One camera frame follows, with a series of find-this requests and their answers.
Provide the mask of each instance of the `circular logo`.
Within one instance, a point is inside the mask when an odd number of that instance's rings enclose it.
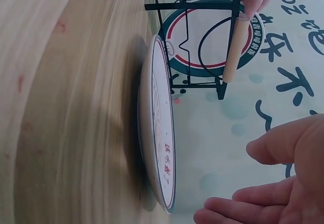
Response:
[[[195,2],[230,3],[232,0],[196,0]],[[221,76],[227,56],[231,11],[176,10],[163,23],[159,35],[166,38],[170,66],[186,75],[197,77]],[[260,51],[264,40],[264,26],[255,15],[241,53],[238,68],[250,62]]]

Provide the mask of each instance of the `green circle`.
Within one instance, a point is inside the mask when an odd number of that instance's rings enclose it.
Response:
[[[213,3],[216,1],[217,2],[220,1],[223,3],[231,3],[232,0],[198,0],[198,1],[195,1],[195,3]],[[240,5],[240,11],[244,12],[244,5],[242,5],[242,4]],[[171,26],[171,24],[174,22],[174,20],[176,20],[184,12],[185,12],[184,9],[176,10],[174,13],[171,13],[165,19],[165,21],[163,22],[162,28],[160,28],[159,32],[158,32],[158,34],[161,38],[167,37],[167,32],[168,32],[168,29]],[[252,24],[252,43],[250,44],[246,53],[241,56],[239,63],[238,63],[238,67],[237,67],[238,69],[243,67],[244,65],[246,65],[249,61],[251,61],[255,57],[257,52],[259,52],[259,50],[261,49],[261,44],[264,40],[263,24],[262,24],[260,17],[255,15],[253,20],[251,20],[251,24]],[[255,37],[256,34],[260,34],[259,40],[258,40],[258,42],[253,42],[253,39],[256,38]],[[188,74],[188,66],[182,64],[174,57],[170,59],[170,66],[173,69],[175,69],[185,75]],[[214,68],[214,69],[209,69],[209,71],[216,76],[221,76],[221,75],[223,75],[224,66]],[[197,69],[197,68],[193,68],[193,67],[190,68],[190,75],[197,76],[197,77],[211,77],[211,74],[208,71],[204,70],[203,68]]]

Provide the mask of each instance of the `red mark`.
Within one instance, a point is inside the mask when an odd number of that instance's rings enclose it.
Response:
[[[166,163],[170,164],[170,158],[169,158],[169,156],[166,156],[165,161],[166,161]]]
[[[30,133],[32,131],[32,126],[28,122],[23,122],[21,124],[21,129],[23,132]]]
[[[170,169],[166,164],[164,165],[164,172],[166,172],[167,175],[170,175]]]
[[[174,99],[173,102],[174,102],[175,104],[180,104],[180,99]]]
[[[166,152],[170,153],[170,146],[168,144],[165,144]]]
[[[62,23],[61,21],[57,21],[57,23],[54,27],[54,32],[55,33],[66,33],[68,31],[67,31],[64,23]]]
[[[165,175],[163,175],[163,177],[164,177],[164,179],[167,181],[167,183],[169,184],[169,179],[168,178],[166,178],[166,176]]]
[[[18,92],[20,93],[22,91],[22,83],[24,82],[24,79],[25,79],[24,75],[20,75],[18,77]]]

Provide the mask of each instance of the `rack leg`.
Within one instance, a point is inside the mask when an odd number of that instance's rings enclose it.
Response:
[[[217,89],[218,100],[224,99],[226,88],[227,88],[227,83],[223,82],[222,85]]]

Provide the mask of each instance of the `black wire rack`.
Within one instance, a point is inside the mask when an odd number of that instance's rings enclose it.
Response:
[[[158,14],[158,19],[160,23],[160,31],[161,31],[161,39],[164,43],[164,50],[166,54],[166,59],[167,59],[167,64],[168,64],[168,70],[169,70],[169,80],[170,80],[170,89],[172,90],[173,88],[215,88],[217,92],[217,96],[219,100],[224,99],[226,88],[227,88],[227,83],[222,81],[222,78],[218,75],[215,75],[212,71],[210,71],[202,62],[201,58],[199,59],[199,62],[203,69],[208,72],[210,75],[210,78],[213,78],[213,80],[209,82],[198,82],[198,83],[193,83],[192,82],[192,73],[191,73],[191,62],[190,62],[190,51],[183,48],[182,46],[189,41],[189,29],[188,29],[188,10],[191,9],[205,9],[205,10],[231,10],[231,17],[228,19],[225,19],[221,21],[219,24],[215,24],[217,27],[221,23],[225,21],[231,21],[230,25],[230,31],[229,31],[229,42],[228,42],[228,47],[227,47],[227,57],[233,37],[233,32],[234,32],[234,26],[235,26],[235,21],[236,18],[239,16],[240,12],[240,0],[232,0],[231,3],[223,3],[221,1],[214,1],[214,2],[189,2],[190,0],[176,0],[174,3],[159,3],[158,0],[155,0],[155,3],[153,4],[145,4],[145,10],[147,11],[157,11]],[[168,48],[167,48],[167,42],[165,38],[165,34],[163,31],[163,21],[162,21],[162,16],[161,16],[161,10],[183,10],[185,13],[185,21],[186,21],[186,39],[179,44],[179,48],[183,51],[185,51],[188,55],[188,68],[187,68],[187,80],[186,84],[174,84],[173,78],[174,76],[172,75],[171,71],[171,65],[170,65],[170,59],[168,55]]]

